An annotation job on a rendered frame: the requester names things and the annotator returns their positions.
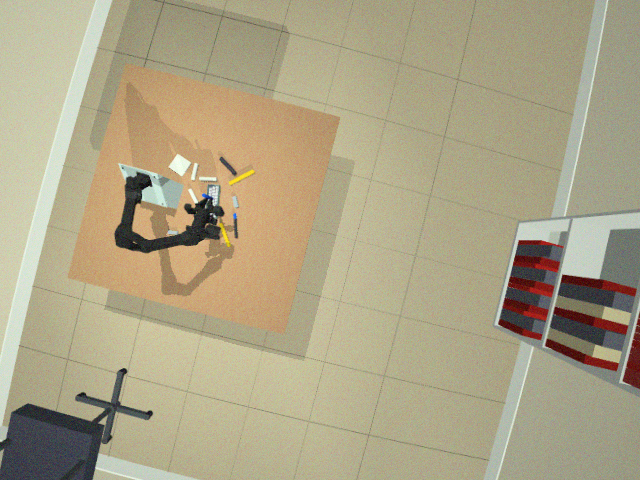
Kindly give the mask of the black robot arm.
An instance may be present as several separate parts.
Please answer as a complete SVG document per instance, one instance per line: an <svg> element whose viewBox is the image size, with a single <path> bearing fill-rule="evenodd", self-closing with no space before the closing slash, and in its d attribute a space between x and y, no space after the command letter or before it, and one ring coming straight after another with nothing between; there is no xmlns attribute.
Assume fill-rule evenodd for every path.
<svg viewBox="0 0 640 480"><path fill-rule="evenodd" d="M215 240L218 239L222 228L214 226L217 225L218 220L213 217L213 214L207 220L210 224L207 225L206 229L206 222L202 219L195 218L192 225L186 225L186 230L178 235L148 240L135 233L132 227L136 205L141 204L142 190L148 186L153 187L149 175L138 171L136 173L137 175L134 177L125 177L125 204L121 222L115 230L115 241L119 248L147 254L180 245L195 246L205 240L205 237L210 237Z"/></svg>

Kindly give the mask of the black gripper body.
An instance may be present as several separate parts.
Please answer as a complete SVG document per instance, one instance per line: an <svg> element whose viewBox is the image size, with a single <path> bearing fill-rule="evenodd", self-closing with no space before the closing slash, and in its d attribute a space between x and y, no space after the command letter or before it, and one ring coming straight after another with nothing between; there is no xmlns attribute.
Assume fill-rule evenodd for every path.
<svg viewBox="0 0 640 480"><path fill-rule="evenodd" d="M196 205L194 208L191 207L190 203L185 203L183 208L188 214L196 214L193 215L194 219L202 219L208 224L208 218L211 216L210 213L214 213L216 216L223 217L225 215L225 211L222 206L209 206L207 208L202 208L200 205Z"/></svg>

